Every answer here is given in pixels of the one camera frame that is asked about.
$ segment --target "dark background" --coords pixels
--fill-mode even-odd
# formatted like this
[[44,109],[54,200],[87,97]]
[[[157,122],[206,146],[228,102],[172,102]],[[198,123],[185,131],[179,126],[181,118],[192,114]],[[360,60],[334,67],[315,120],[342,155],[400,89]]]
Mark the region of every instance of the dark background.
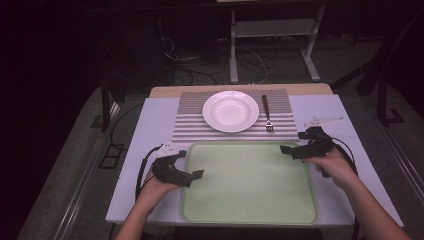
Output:
[[[410,2],[342,1],[327,8],[320,37],[387,36],[392,31],[387,26],[402,28],[413,15],[404,11]],[[111,1],[100,0],[1,2],[1,239],[18,235],[82,106],[102,80],[117,100],[129,91],[148,92],[172,82],[172,65],[162,54],[156,24],[162,16],[87,11],[110,6]],[[214,39],[229,34],[228,12],[198,16],[204,20],[166,16],[167,34],[194,50],[197,44],[210,44],[208,54],[213,54]],[[212,31],[187,38],[205,26],[213,26]],[[418,37],[422,43],[422,31]],[[105,71],[111,68],[117,70],[113,76]]]

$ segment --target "table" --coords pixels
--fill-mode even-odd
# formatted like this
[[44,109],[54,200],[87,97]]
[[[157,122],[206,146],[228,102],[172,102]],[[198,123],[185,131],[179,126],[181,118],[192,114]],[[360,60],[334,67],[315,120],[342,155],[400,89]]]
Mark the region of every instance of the table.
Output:
[[[355,156],[359,176],[386,211],[403,226],[396,209],[388,197],[368,156],[349,120],[343,104],[337,95],[333,95],[326,84],[275,84],[275,85],[230,85],[230,86],[196,86],[196,87],[157,87],[151,92],[143,106],[139,122],[134,132],[131,145],[120,178],[115,188],[106,220],[122,223],[134,204],[134,191],[138,169],[147,152],[171,139],[178,108],[179,96],[183,91],[220,91],[246,89],[286,89],[295,116],[296,127],[305,130],[304,123],[313,116],[343,117],[345,120],[323,126],[330,136],[342,139],[348,144]],[[146,168],[152,163],[149,160]],[[176,167],[184,169],[185,162],[177,161]],[[312,227],[334,227],[352,225],[354,214],[341,189],[331,179],[322,178],[314,166],[309,166],[312,185],[316,193],[320,218]],[[156,210],[149,216],[148,223],[159,225],[188,226],[180,214],[182,190],[168,194]]]

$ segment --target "fork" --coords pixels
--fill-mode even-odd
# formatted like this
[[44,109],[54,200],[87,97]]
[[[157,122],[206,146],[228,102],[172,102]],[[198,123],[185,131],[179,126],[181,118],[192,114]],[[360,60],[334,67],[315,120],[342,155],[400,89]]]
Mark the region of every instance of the fork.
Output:
[[272,126],[271,120],[269,120],[269,108],[268,108],[268,99],[266,95],[262,95],[262,102],[264,103],[265,113],[266,113],[266,124],[265,128],[268,132],[273,132],[274,127]]

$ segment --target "white tabletop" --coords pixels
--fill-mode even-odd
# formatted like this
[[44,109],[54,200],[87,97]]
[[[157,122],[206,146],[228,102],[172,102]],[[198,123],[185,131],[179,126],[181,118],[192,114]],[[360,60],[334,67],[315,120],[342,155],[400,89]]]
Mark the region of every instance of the white tabletop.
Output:
[[[296,126],[304,131],[304,124],[313,117],[340,118],[344,120],[324,125],[324,131],[344,141],[352,150],[359,176],[374,194],[380,204],[403,226],[402,221],[374,170],[358,135],[337,95],[297,95],[289,96]],[[142,159],[154,147],[169,141],[172,137],[179,98],[148,98],[140,114],[115,192],[109,206],[106,220],[122,223],[135,202],[135,186]],[[178,145],[180,150],[188,150],[189,145]],[[146,171],[154,161],[151,156]],[[185,169],[185,159],[177,160],[175,166]],[[319,208],[319,220],[314,227],[352,225],[354,214],[343,191],[334,185],[331,178],[323,178],[309,166],[311,180]],[[149,223],[162,225],[193,225],[180,214],[182,189],[170,192],[149,216]]]

